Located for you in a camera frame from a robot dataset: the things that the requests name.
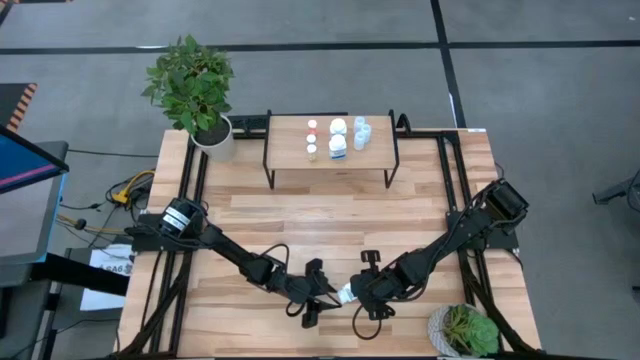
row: yellow cable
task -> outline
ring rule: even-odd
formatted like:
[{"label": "yellow cable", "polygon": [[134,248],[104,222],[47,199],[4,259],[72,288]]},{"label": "yellow cable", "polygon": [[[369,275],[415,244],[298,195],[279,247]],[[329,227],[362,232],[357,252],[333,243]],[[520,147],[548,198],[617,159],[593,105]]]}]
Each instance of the yellow cable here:
[{"label": "yellow cable", "polygon": [[131,181],[129,181],[129,183],[127,184],[127,186],[120,190],[120,192],[118,192],[117,194],[112,196],[113,201],[119,202],[123,205],[128,206],[129,205],[129,191],[131,190],[131,186],[133,186],[133,184],[141,177],[144,175],[155,175],[155,171],[153,170],[145,170],[145,171],[141,171],[138,174],[136,174],[136,176],[133,177],[133,179],[131,179]]}]

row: potted plant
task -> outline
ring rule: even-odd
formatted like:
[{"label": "potted plant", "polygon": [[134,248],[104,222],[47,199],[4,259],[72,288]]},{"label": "potted plant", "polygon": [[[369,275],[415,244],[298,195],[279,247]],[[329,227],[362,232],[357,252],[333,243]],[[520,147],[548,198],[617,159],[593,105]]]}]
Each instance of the potted plant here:
[{"label": "potted plant", "polygon": [[469,305],[438,309],[429,318],[428,333],[436,349],[448,356],[480,357],[498,352],[498,327]]},{"label": "potted plant", "polygon": [[148,67],[151,84],[142,96],[164,108],[173,128],[185,129],[191,139],[216,161],[229,161],[235,152],[226,94],[233,70],[223,52],[200,46],[188,35],[178,38],[169,52]]}]

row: black stand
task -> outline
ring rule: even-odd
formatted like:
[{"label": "black stand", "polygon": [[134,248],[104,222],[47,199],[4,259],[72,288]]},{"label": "black stand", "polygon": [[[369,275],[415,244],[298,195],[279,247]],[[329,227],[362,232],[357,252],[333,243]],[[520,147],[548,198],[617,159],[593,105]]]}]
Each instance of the black stand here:
[{"label": "black stand", "polygon": [[127,294],[129,286],[129,278],[126,276],[94,268],[55,254],[47,254],[44,262],[33,264],[31,280],[42,279],[121,296]]}]

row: black line on floor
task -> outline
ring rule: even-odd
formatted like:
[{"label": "black line on floor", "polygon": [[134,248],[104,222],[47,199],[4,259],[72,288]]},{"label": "black line on floor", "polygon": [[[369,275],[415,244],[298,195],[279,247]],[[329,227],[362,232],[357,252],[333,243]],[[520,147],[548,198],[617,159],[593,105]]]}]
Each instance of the black line on floor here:
[{"label": "black line on floor", "polygon": [[[316,51],[316,50],[411,50],[437,49],[436,42],[345,42],[253,45],[206,45],[210,49],[229,52]],[[0,55],[90,55],[90,54],[156,54],[167,52],[166,46],[119,46],[86,48],[6,48]]]},{"label": "black line on floor", "polygon": [[570,49],[637,47],[640,40],[452,42],[450,49]]},{"label": "black line on floor", "polygon": [[4,19],[7,18],[7,15],[9,14],[9,11],[11,11],[12,6],[13,6],[12,1],[7,1],[7,3],[4,4],[4,8],[2,8],[2,12],[0,12],[0,26],[4,22]]},{"label": "black line on floor", "polygon": [[455,126],[466,128],[467,121],[464,118],[462,110],[462,100],[460,99],[460,91],[458,90],[458,81],[456,80],[456,72],[453,69],[453,60],[451,59],[451,51],[449,51],[449,42],[447,41],[447,31],[442,18],[442,9],[440,9],[439,0],[431,0],[431,9],[433,10],[433,19],[436,24],[436,32],[438,33],[438,44],[440,45],[440,56],[442,57],[442,65],[444,66],[444,76],[447,79],[447,88],[449,89],[449,100],[452,104],[453,118]]}]

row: green plant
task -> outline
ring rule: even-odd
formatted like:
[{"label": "green plant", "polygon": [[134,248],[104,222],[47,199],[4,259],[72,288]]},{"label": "green plant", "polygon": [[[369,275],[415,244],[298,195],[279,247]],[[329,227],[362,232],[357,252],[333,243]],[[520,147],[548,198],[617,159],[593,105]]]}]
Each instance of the green plant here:
[{"label": "green plant", "polygon": [[148,67],[149,86],[142,96],[151,104],[164,108],[173,120],[173,128],[186,129],[195,135],[198,129],[213,129],[220,113],[228,112],[226,102],[229,79],[233,70],[226,54],[200,46],[188,35],[184,44],[178,38],[169,52],[156,60],[156,67]]},{"label": "green plant", "polygon": [[452,306],[445,317],[444,334],[451,346],[473,356],[498,351],[498,327],[493,320],[464,305]]}]

